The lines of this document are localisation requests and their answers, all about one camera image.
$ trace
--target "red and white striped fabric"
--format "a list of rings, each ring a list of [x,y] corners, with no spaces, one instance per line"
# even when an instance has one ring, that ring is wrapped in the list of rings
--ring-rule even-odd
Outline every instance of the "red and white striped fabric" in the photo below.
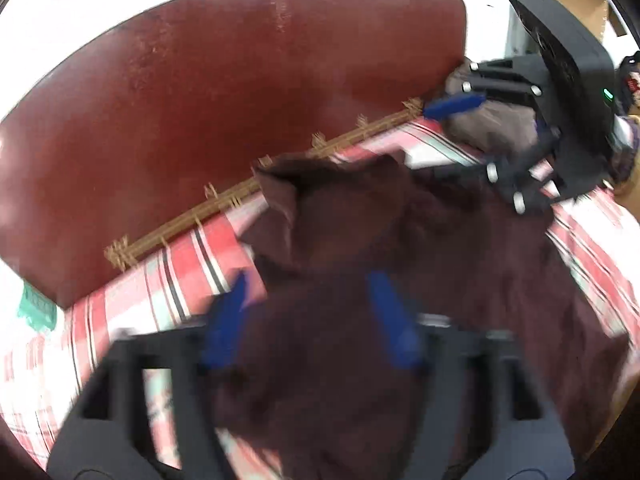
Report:
[[[337,160],[356,160],[403,149],[412,167],[475,158],[449,142],[439,126],[415,120],[348,148]],[[212,294],[225,290],[238,269],[248,271],[250,296],[265,294],[251,250],[236,235],[266,207],[261,194],[220,214],[146,259],[117,280],[76,303],[60,332],[38,336],[0,361],[0,412],[28,453],[43,467],[60,426],[89,375],[114,338],[166,330],[201,313]],[[628,369],[640,367],[640,226],[597,190],[577,202],[556,206],[548,232],[576,282],[587,295],[605,330],[630,333]],[[167,370],[145,372],[152,435],[161,461],[179,466]],[[220,431],[222,443],[240,478],[271,480],[272,468],[241,440]]]

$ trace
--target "gold decorative trim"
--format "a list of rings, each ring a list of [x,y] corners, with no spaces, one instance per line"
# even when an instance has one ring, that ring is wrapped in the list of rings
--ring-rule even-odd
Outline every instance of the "gold decorative trim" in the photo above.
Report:
[[[411,121],[422,114],[422,100],[420,98],[412,98],[402,104],[404,105],[403,111],[389,115],[378,121],[373,121],[372,123],[369,123],[365,116],[359,115],[356,122],[358,126],[357,129],[336,137],[335,139],[326,140],[320,132],[313,134],[312,148],[306,152],[306,155],[313,158],[331,156],[335,152],[353,146],[370,136]],[[273,163],[269,155],[258,159],[258,162],[262,166],[270,166]],[[213,216],[215,213],[229,208],[240,207],[242,205],[242,199],[251,196],[258,190],[260,190],[260,185],[254,177],[230,187],[223,192],[217,192],[211,183],[208,183],[204,187],[206,197],[204,202],[185,211],[180,216],[168,221],[158,229],[151,231],[149,234],[131,244],[129,244],[129,239],[126,235],[120,240],[114,240],[111,245],[104,249],[104,256],[111,262],[114,268],[124,271],[127,269],[127,266],[133,267],[137,265],[137,258],[150,253],[158,246],[168,246],[168,240],[171,240],[182,232],[194,226],[202,227],[202,221]]]

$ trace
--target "red wooden headboard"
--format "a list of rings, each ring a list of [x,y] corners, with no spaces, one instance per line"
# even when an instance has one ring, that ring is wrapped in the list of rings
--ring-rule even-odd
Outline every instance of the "red wooden headboard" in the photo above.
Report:
[[[433,91],[465,23],[462,0],[173,0],[117,25],[0,124],[0,257],[69,306],[205,184]]]

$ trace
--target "brown cloth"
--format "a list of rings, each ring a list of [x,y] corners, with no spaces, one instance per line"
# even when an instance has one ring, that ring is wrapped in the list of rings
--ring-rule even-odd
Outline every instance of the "brown cloth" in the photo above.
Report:
[[[447,94],[462,92],[462,83],[471,73],[469,64],[467,59],[449,75]],[[538,140],[533,109],[499,101],[485,101],[475,110],[453,114],[442,121],[442,129],[453,140],[497,155],[522,152]]]
[[[384,270],[414,311],[511,330],[576,456],[606,421],[626,336],[607,337],[546,236],[491,189],[437,181],[402,157],[257,170],[270,204],[241,239],[277,279],[248,312],[215,423],[277,450],[296,480],[382,480],[412,436],[422,381],[393,369],[364,276]]]

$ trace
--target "headboard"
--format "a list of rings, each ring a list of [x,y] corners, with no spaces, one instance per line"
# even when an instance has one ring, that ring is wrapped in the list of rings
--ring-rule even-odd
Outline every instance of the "headboard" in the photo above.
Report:
[[[117,25],[0,124],[0,257],[70,306],[205,185],[433,93],[465,24],[462,0],[172,0]]]

